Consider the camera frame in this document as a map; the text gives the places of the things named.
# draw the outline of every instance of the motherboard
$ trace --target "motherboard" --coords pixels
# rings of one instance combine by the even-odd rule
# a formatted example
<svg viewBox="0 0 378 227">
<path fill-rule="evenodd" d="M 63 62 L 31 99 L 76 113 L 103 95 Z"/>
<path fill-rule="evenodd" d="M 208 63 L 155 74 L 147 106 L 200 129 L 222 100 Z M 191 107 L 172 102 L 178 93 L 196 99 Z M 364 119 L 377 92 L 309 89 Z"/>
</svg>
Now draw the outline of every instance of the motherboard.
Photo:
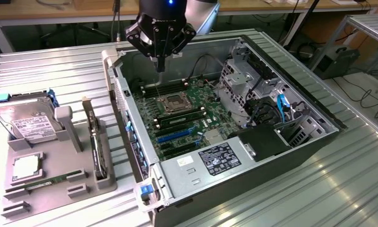
<svg viewBox="0 0 378 227">
<path fill-rule="evenodd" d="M 194 79 L 134 94 L 162 160 L 224 141 L 239 130 L 216 90 L 207 80 Z"/>
</svg>

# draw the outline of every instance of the green circuit board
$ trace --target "green circuit board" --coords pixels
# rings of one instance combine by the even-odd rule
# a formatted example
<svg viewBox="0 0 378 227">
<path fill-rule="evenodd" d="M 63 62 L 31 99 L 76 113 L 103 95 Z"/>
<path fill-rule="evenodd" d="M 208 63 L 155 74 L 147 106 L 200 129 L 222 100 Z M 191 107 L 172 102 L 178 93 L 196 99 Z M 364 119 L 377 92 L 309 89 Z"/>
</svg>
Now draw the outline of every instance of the green circuit board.
<svg viewBox="0 0 378 227">
<path fill-rule="evenodd" d="M 156 133 L 160 131 L 160 129 L 155 126 L 155 119 L 158 117 L 171 116 L 176 113 L 170 113 L 167 111 L 166 108 L 168 107 L 166 107 L 162 102 L 163 96 L 144 98 L 142 94 L 134 94 L 136 105 L 142 113 L 142 118 L 154 143 L 154 147 L 162 160 L 171 159 L 179 155 L 183 155 L 184 153 L 210 146 L 211 140 L 206 138 L 206 133 L 208 131 L 215 130 L 216 132 L 218 130 L 223 139 L 227 139 L 228 135 L 239 130 L 239 126 L 234 118 L 230 116 L 228 110 L 224 108 L 220 101 L 216 100 L 218 96 L 214 92 L 214 88 L 204 81 L 194 79 L 190 82 L 187 90 L 168 94 L 168 96 L 174 96 L 175 94 L 180 95 L 180 97 L 184 97 L 186 100 L 188 99 L 191 103 L 191 109 L 204 107 L 207 114 L 202 119 L 180 124 L 180 126 L 186 126 L 186 129 L 194 129 L 191 135 L 187 135 L 163 143 L 159 143 L 158 139 L 160 137 L 174 135 L 176 132 L 158 137 Z M 191 143 L 196 143 L 198 146 L 194 147 L 191 150 L 187 150 L 184 153 L 180 152 L 178 148 Z M 168 144 L 171 148 L 163 149 L 163 144 Z"/>
</svg>

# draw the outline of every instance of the hard drive label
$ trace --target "hard drive label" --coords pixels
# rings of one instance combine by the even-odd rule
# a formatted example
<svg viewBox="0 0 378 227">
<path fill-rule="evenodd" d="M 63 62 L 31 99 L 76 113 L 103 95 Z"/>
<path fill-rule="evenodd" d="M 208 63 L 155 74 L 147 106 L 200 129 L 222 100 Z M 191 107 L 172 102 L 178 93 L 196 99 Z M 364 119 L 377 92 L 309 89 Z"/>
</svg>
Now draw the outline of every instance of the hard drive label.
<svg viewBox="0 0 378 227">
<path fill-rule="evenodd" d="M 200 156 L 212 176 L 242 165 L 242 161 L 228 143 L 202 151 Z"/>
<path fill-rule="evenodd" d="M 55 135 L 48 116 L 39 116 L 12 121 L 27 140 L 36 140 Z"/>
</svg>

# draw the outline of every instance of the blue pcie slot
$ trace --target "blue pcie slot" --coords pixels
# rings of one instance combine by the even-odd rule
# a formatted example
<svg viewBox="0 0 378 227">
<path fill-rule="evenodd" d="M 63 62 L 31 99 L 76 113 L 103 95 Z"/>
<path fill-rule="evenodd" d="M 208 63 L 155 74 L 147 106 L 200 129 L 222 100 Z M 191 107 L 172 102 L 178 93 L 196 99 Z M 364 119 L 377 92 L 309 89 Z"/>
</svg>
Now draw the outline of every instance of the blue pcie slot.
<svg viewBox="0 0 378 227">
<path fill-rule="evenodd" d="M 186 131 L 178 132 L 178 133 L 170 135 L 170 136 L 164 136 L 164 137 L 158 139 L 158 143 L 164 143 L 164 142 L 175 140 L 178 138 L 182 138 L 184 136 L 188 136 L 188 135 L 192 134 L 194 130 L 195 130 L 195 127 L 187 129 Z"/>
</svg>

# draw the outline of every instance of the cpu socket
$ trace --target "cpu socket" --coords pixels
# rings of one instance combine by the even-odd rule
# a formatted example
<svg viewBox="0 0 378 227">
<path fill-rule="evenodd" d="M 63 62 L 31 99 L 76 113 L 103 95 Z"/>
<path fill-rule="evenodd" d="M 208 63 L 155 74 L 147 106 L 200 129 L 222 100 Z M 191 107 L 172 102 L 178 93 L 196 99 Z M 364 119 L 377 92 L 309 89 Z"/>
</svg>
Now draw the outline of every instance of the cpu socket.
<svg viewBox="0 0 378 227">
<path fill-rule="evenodd" d="M 168 113 L 175 113 L 187 109 L 192 109 L 192 103 L 184 92 L 162 96 L 159 98 L 159 101 L 163 104 Z"/>
</svg>

